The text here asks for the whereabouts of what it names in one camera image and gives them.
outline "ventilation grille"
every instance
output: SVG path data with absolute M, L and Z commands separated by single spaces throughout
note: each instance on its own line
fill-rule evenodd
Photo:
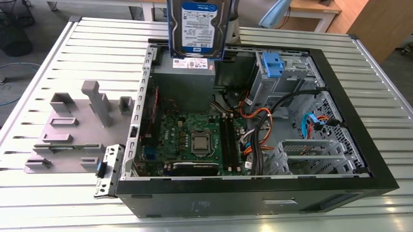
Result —
M 327 94 L 319 94 L 316 98 L 306 98 L 307 104 L 302 104 L 302 110 L 298 110 L 298 114 L 300 117 L 295 118 L 295 132 L 296 137 L 303 138 L 302 130 L 300 130 L 300 121 L 302 115 L 304 113 L 312 113 L 315 116 L 324 115 L 328 118 L 339 118 L 339 116 L 334 113 L 332 108 L 330 107 L 330 101 L 327 100 Z M 310 171 L 314 171 L 314 174 L 328 174 L 328 173 L 340 173 L 340 174 L 351 174 L 356 167 L 363 167 L 363 162 L 359 157 L 358 151 L 355 150 L 354 143 L 351 141 L 351 137 L 346 129 L 340 128 L 338 125 L 335 127 L 323 126 L 322 130 L 311 132 L 311 139 L 327 139 L 335 140 L 340 142 L 346 151 L 343 152 L 346 159 L 350 162 L 350 165 L 343 168 L 348 162 L 312 162 L 310 164 Z

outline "blue cable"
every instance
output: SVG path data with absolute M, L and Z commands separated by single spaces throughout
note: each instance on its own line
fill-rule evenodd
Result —
M 17 98 L 17 99 L 14 99 L 14 100 L 12 100 L 12 101 L 9 101 L 9 102 L 6 102 L 6 103 L 1 103 L 0 104 L 0 106 L 4 106 L 4 105 L 8 105 L 8 104 L 12 104 L 12 103 L 14 103 L 16 101 L 18 101 L 20 100 L 20 97 Z
M 324 124 L 323 122 L 320 122 L 315 115 L 312 113 L 304 113 L 303 116 L 302 116 L 302 121 L 300 121 L 300 131 L 302 131 L 302 135 L 303 135 L 303 138 L 307 137 L 307 128 L 306 128 L 306 120 L 307 120 L 307 117 L 311 118 L 312 122 L 314 123 L 319 123 L 319 124 Z
M 28 62 L 16 62 L 16 63 L 9 63 L 9 64 L 4 64 L 4 65 L 1 65 L 0 66 L 0 69 L 1 68 L 4 68 L 4 67 L 6 67 L 6 66 L 10 66 L 10 65 L 16 65 L 16 64 L 20 64 L 20 65 L 22 65 L 22 66 L 25 66 L 26 64 L 30 64 L 30 65 L 36 65 L 36 66 L 38 66 L 40 67 L 40 65 L 38 64 L 34 64 L 34 63 L 28 63 Z M 9 102 L 6 102 L 6 103 L 1 103 L 0 104 L 0 106 L 4 106 L 4 105 L 8 105 L 8 104 L 12 104 L 12 103 L 14 103 L 16 101 L 18 101 L 20 100 L 20 97 L 17 98 L 17 99 L 14 99 L 14 100 L 12 100 L 12 101 L 9 101 Z
M 308 117 L 311 114 L 312 114 L 312 113 L 304 113 L 303 116 L 302 116 L 300 131 L 302 131 L 303 138 L 307 137 L 306 120 L 307 120 L 307 117 Z

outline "slatted metal surface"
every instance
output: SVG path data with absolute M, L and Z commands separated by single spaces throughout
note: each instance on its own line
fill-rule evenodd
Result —
M 137 219 L 121 201 L 93 200 L 93 174 L 25 174 L 54 92 L 80 92 L 97 80 L 108 99 L 135 97 L 148 38 L 167 39 L 163 23 L 82 18 L 69 23 L 22 95 L 0 139 L 0 228 L 73 231 L 410 231 L 413 228 L 413 122 L 397 91 L 344 35 L 242 28 L 247 44 L 322 49 L 399 189 L 324 214 Z

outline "blue drive latch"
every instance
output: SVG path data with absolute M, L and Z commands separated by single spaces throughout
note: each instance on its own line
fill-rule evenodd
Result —
M 283 72 L 283 61 L 276 52 L 263 52 L 263 66 L 268 78 L 279 78 Z

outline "ram slot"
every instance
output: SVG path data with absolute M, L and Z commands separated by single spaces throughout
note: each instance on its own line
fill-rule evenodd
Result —
M 227 132 L 225 132 L 225 118 L 219 118 L 219 138 L 220 138 L 220 149 L 221 149 L 221 164 L 227 170 L 231 164 L 230 151 L 228 151 L 228 141 L 227 141 Z
M 227 136 L 227 146 L 230 153 L 230 167 L 232 171 L 236 171 L 236 168 L 239 167 L 235 135 L 236 132 L 234 128 L 234 123 L 232 119 L 230 118 L 225 120 L 225 136 Z

